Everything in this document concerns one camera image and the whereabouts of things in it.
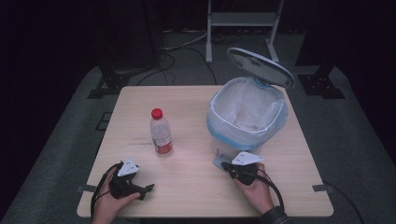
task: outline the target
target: plastic bag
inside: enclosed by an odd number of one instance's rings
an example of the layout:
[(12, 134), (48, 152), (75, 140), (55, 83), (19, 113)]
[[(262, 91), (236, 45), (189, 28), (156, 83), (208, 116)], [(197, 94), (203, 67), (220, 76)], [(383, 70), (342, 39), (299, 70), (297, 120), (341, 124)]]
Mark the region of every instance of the plastic bag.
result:
[(209, 102), (206, 125), (212, 136), (239, 150), (261, 146), (283, 128), (288, 108), (282, 91), (256, 77), (227, 82)]

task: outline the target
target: black sleeve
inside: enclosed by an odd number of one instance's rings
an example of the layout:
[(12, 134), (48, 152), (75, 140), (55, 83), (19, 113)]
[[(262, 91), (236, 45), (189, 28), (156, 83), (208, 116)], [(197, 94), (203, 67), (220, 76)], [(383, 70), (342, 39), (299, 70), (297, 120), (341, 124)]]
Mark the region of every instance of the black sleeve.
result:
[(260, 217), (261, 224), (291, 224), (291, 219), (277, 206)]

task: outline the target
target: hand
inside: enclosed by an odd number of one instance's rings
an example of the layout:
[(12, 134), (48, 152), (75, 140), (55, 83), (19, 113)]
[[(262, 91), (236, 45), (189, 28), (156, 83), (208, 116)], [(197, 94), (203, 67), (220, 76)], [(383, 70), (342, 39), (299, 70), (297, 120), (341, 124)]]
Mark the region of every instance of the hand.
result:
[[(264, 172), (264, 164), (257, 163), (259, 171), (257, 171), (257, 175), (265, 176)], [(266, 213), (268, 210), (274, 208), (274, 204), (271, 199), (270, 187), (259, 179), (255, 179), (254, 182), (250, 186), (246, 186), (239, 182), (239, 180), (234, 180), (235, 185), (242, 191), (242, 193), (247, 198), (247, 201), (250, 203), (254, 209), (256, 209), (261, 215)]]
[(124, 206), (140, 197), (139, 192), (133, 193), (121, 199), (115, 199), (111, 195), (111, 193), (109, 192), (110, 186), (108, 184), (110, 182), (111, 176), (114, 175), (116, 170), (116, 167), (114, 167), (108, 173), (107, 178), (98, 193), (98, 199), (95, 205), (95, 212), (92, 218), (92, 223), (94, 224), (111, 223)]

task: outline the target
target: trash can lid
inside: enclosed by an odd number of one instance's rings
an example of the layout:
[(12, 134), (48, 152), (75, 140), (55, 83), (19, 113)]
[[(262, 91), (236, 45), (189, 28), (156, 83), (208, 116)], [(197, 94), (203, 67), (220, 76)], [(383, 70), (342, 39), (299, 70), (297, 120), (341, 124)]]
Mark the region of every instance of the trash can lid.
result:
[(236, 66), (260, 81), (283, 88), (294, 88), (294, 76), (280, 64), (245, 49), (229, 48), (227, 54)]

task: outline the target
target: plastic bottle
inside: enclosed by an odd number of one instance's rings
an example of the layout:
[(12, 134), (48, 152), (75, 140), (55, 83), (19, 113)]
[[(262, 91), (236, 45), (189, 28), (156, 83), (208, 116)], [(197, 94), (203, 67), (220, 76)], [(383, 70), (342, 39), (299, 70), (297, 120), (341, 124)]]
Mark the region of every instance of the plastic bottle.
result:
[(168, 153), (173, 147), (169, 123), (160, 108), (153, 109), (151, 116), (150, 132), (155, 150), (160, 154)]

